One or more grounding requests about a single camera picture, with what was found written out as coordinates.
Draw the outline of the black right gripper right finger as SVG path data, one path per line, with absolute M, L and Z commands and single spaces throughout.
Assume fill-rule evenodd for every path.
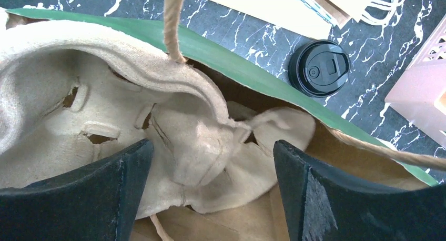
M 348 174 L 285 140 L 273 147 L 291 240 L 445 240 L 445 185 L 393 188 Z

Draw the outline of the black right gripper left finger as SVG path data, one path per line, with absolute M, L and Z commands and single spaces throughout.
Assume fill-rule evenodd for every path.
M 1 189 L 1 240 L 129 240 L 153 151 L 142 139 L 70 172 Z

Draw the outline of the brown pulp cup carrier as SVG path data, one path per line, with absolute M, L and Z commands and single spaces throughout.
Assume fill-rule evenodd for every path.
M 203 72 L 112 28 L 1 10 L 2 188 L 147 138 L 155 151 L 137 218 L 172 206 L 212 213 L 269 191 L 274 143 L 305 149 L 315 128 L 293 108 L 258 114 L 228 102 Z

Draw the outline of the black coffee cup lid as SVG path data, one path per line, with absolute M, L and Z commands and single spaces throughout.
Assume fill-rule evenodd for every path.
M 351 68 L 350 58 L 339 44 L 321 39 L 299 47 L 292 54 L 288 78 L 305 95 L 324 98 L 343 87 Z

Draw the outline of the green kraft paper bag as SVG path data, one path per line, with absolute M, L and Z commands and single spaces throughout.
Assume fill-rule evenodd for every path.
M 47 9 L 4 10 L 28 23 L 68 20 L 98 24 L 122 32 L 163 51 L 177 64 L 203 72 L 228 102 L 233 101 L 258 114 L 282 107 L 309 114 L 314 118 L 316 128 L 307 148 L 301 149 L 287 142 L 315 159 L 348 174 L 393 188 L 412 191 L 437 186 L 433 180 L 417 177 L 413 171 L 420 167 L 445 170 L 445 159 L 399 152 L 383 146 L 260 67 L 192 31 L 179 28 L 183 1 L 164 0 L 162 22 Z M 144 218 L 136 215 L 129 240 L 291 239 L 277 179 L 277 183 L 262 196 L 236 208 L 202 214 L 191 206 L 172 206 Z

